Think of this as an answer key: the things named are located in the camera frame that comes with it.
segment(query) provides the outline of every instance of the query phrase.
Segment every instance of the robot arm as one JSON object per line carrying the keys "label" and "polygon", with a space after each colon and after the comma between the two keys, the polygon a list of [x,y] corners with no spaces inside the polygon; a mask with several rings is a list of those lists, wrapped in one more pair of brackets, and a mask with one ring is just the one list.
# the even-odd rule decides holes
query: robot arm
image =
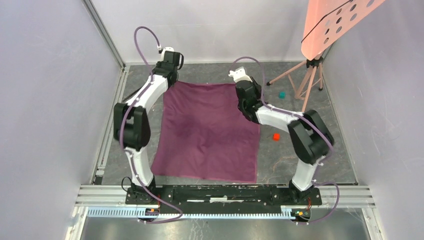
{"label": "robot arm", "polygon": [[140,183],[136,175],[145,186],[149,186],[154,180],[146,152],[146,146],[151,136],[147,114],[158,98],[178,80],[177,70],[181,69],[183,64],[182,54],[175,52],[172,47],[165,47],[161,52],[161,60],[153,69],[153,79],[149,76],[147,82],[134,96],[125,103],[117,103],[114,106],[113,137],[119,141],[124,114],[135,101],[128,119],[126,119],[133,119],[133,122],[125,123],[123,145],[131,168],[131,180],[138,186]]}
{"label": "robot arm", "polygon": [[263,105],[261,101],[261,86],[246,74],[243,67],[230,71],[230,77],[235,82],[238,97],[238,109],[244,117],[254,123],[269,125],[290,134],[294,151],[299,157],[296,173],[289,183],[293,189],[293,198],[299,199],[307,195],[312,189],[312,180],[320,160],[328,153],[329,148],[324,140],[311,127],[296,116],[303,116],[317,127],[334,144],[333,136],[324,122],[314,110],[294,112],[285,110],[284,114],[273,110],[272,105]]}

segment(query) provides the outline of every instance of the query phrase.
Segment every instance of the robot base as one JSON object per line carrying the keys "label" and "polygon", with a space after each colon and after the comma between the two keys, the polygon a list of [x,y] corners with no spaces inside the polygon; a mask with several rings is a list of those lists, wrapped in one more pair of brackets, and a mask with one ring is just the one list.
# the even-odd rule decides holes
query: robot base
{"label": "robot base", "polygon": [[[293,189],[277,184],[162,185],[154,191],[156,196],[177,206],[185,214],[278,214],[281,206],[307,206],[309,200],[312,206],[323,204],[320,190],[313,186],[297,199],[294,199]],[[127,205],[156,203],[146,196],[146,192],[137,193],[137,197],[133,194],[129,188]],[[178,212],[161,204],[160,213]]]}

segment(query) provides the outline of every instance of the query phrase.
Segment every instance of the purple cloth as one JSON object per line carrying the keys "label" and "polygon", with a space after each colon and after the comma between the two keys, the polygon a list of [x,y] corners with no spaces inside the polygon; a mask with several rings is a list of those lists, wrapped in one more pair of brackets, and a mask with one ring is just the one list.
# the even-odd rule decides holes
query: purple cloth
{"label": "purple cloth", "polygon": [[256,183],[260,126],[237,105],[233,83],[176,82],[163,95],[153,174]]}

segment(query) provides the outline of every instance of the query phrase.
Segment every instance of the tripod stand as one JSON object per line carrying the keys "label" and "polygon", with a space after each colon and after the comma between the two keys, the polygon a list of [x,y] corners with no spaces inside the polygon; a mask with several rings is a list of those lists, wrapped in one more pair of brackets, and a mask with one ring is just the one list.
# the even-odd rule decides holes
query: tripod stand
{"label": "tripod stand", "polygon": [[[294,89],[294,98],[303,100],[302,112],[304,112],[305,109],[306,109],[306,105],[308,104],[309,95],[311,94],[311,88],[315,84],[319,83],[319,90],[320,91],[323,90],[323,81],[324,80],[323,80],[322,61],[323,61],[322,54],[319,54],[318,56],[316,56],[312,60],[305,60],[305,61],[297,64],[296,66],[294,66],[290,70],[284,72],[283,74],[279,75],[278,77],[267,82],[266,85],[270,86],[275,81],[287,76],[288,79],[290,80],[291,85],[293,86],[293,89]],[[303,65],[306,65],[306,68],[308,68],[308,70],[307,70],[305,77],[303,78],[302,82],[300,83],[299,88],[296,89],[295,83],[293,82],[293,79],[290,76],[290,73],[293,72],[294,70],[302,67]],[[315,77],[315,73],[317,72],[317,68],[319,69],[319,79],[314,83],[314,77]],[[309,81],[309,83],[308,83],[307,89],[304,91],[305,85],[307,84],[308,81]]]}

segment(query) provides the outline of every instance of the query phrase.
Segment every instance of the marble floor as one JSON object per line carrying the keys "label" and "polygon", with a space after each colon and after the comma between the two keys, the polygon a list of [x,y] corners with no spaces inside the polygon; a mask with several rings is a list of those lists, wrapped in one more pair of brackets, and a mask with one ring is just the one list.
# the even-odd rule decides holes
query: marble floor
{"label": "marble floor", "polygon": [[[292,68],[298,62],[265,62],[266,80],[269,81],[284,71]],[[207,64],[185,64],[179,73],[179,80],[187,83],[231,83],[232,78],[228,76],[231,63],[207,63]],[[253,76],[259,84],[262,84],[261,70],[256,63],[240,63],[235,68],[244,66],[247,74]],[[295,84],[299,85],[307,69],[301,67],[291,74]],[[129,69],[123,96],[126,97],[136,89],[140,88],[148,79],[148,70],[142,65],[133,65]],[[265,99],[270,104],[292,111],[300,111],[303,105],[302,100],[294,99],[294,90],[287,77],[278,80],[271,86],[265,86]],[[279,93],[285,92],[284,99],[279,98]],[[329,99],[326,88],[318,91],[318,85],[314,86],[310,93],[310,98],[306,109],[316,110],[329,131],[334,137],[334,154],[323,167],[317,171],[317,181],[334,181],[339,184],[355,183],[355,174],[349,160],[345,144],[342,140],[335,113]],[[161,134],[161,120],[163,111],[162,97],[154,104],[148,117],[151,128],[151,138],[147,146],[147,154],[150,164],[155,156],[155,152]],[[274,133],[280,133],[280,141],[274,141]],[[274,127],[260,126],[259,152],[257,156],[257,183],[258,184],[287,184],[295,174],[297,156],[288,133],[280,131]],[[103,185],[120,185],[123,177],[131,176],[130,166],[126,155],[119,148],[117,141],[113,140],[110,146]],[[173,176],[155,176],[158,185],[169,184],[223,184],[225,181],[214,181],[204,179],[192,179]]]}

